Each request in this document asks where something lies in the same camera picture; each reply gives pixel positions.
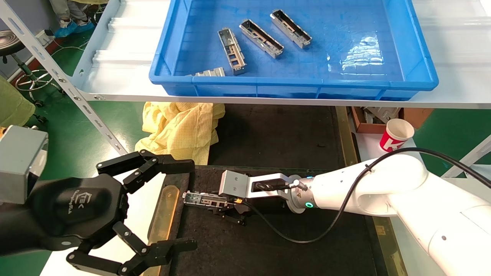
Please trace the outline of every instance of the yellow cloth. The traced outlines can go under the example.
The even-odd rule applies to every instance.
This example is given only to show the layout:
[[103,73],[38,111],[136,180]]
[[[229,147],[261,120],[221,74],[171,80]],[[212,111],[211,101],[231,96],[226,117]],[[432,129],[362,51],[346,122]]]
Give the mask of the yellow cloth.
[[142,129],[151,134],[136,143],[135,151],[146,149],[206,165],[210,146],[218,142],[218,119],[224,115],[224,104],[146,102]]

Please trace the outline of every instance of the paper cup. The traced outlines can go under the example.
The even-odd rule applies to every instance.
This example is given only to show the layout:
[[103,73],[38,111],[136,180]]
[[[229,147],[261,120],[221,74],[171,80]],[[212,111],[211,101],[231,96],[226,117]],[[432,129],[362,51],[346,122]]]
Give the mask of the paper cup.
[[413,135],[414,127],[409,122],[403,119],[389,120],[380,140],[380,148],[386,152],[391,152],[400,148]]

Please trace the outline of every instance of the brass strip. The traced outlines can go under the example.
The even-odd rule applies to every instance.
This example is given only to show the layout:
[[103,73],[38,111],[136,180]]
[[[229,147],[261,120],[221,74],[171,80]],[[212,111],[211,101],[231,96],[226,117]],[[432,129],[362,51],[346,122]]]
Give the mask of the brass strip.
[[[336,115],[345,165],[351,166],[357,164],[360,160],[356,155],[355,142],[353,141],[350,130],[347,108],[336,107]],[[388,275],[408,276],[390,218],[372,217],[372,219],[375,224],[375,230],[377,231],[377,237],[382,249]]]
[[[179,199],[179,188],[174,185],[166,186],[162,189],[159,203],[155,210],[154,223],[152,225],[148,244],[164,241],[169,238],[170,227],[174,219],[177,201]],[[158,276],[160,266],[147,269],[142,276]]]

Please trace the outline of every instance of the robotic arm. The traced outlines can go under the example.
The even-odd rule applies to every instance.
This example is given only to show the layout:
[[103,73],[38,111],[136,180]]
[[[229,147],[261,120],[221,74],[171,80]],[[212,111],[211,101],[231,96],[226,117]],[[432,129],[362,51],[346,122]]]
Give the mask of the robotic arm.
[[[340,210],[355,179],[373,162],[302,179],[282,174],[247,177],[226,171],[219,195],[239,201],[279,196],[294,213],[308,208]],[[449,276],[491,275],[487,263],[491,256],[491,204],[428,172],[412,156],[394,155],[370,169],[344,211],[400,217]]]
[[[19,141],[26,145],[22,152],[16,152]],[[46,142],[46,133],[15,126],[1,138],[0,256],[78,247],[66,260],[79,270],[104,276],[137,276],[149,267],[168,264],[173,253],[197,248],[196,241],[187,238],[148,246],[124,225],[128,193],[137,192],[159,173],[193,172],[192,160],[177,161],[170,155],[142,150],[97,164],[99,175],[93,178],[34,185],[46,162]],[[123,185],[113,178],[131,170]],[[131,260],[122,264],[89,255],[116,235],[135,252]]]

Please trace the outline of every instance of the metal housing component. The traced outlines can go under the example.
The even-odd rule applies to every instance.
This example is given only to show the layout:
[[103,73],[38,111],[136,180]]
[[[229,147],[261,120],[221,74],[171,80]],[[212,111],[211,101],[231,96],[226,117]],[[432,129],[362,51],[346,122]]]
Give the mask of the metal housing component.
[[188,191],[183,193],[184,204],[192,205],[202,208],[208,207],[226,207],[228,205],[235,205],[235,203],[227,202],[227,198],[223,196],[218,196],[211,193],[193,193]]
[[268,35],[252,20],[244,20],[239,27],[241,28],[243,34],[245,34],[250,40],[252,40],[252,42],[254,42],[259,48],[267,52],[273,58],[276,58],[283,53],[283,45]]
[[284,13],[282,10],[275,10],[270,15],[273,23],[285,33],[300,48],[310,45],[312,37],[306,33],[300,26]]
[[368,111],[370,111],[373,115],[375,115],[378,119],[380,119],[385,124],[390,119],[399,118],[399,111],[401,108],[374,108],[374,107],[365,107]]
[[229,28],[223,28],[218,31],[223,50],[227,54],[228,63],[232,67],[234,75],[240,75],[246,72],[246,62],[244,61],[244,54],[241,52],[239,43],[234,33]]
[[194,75],[188,75],[188,76],[195,76],[195,77],[225,77],[225,71],[223,70],[223,67],[215,68],[213,70],[206,70],[203,72],[196,73]]

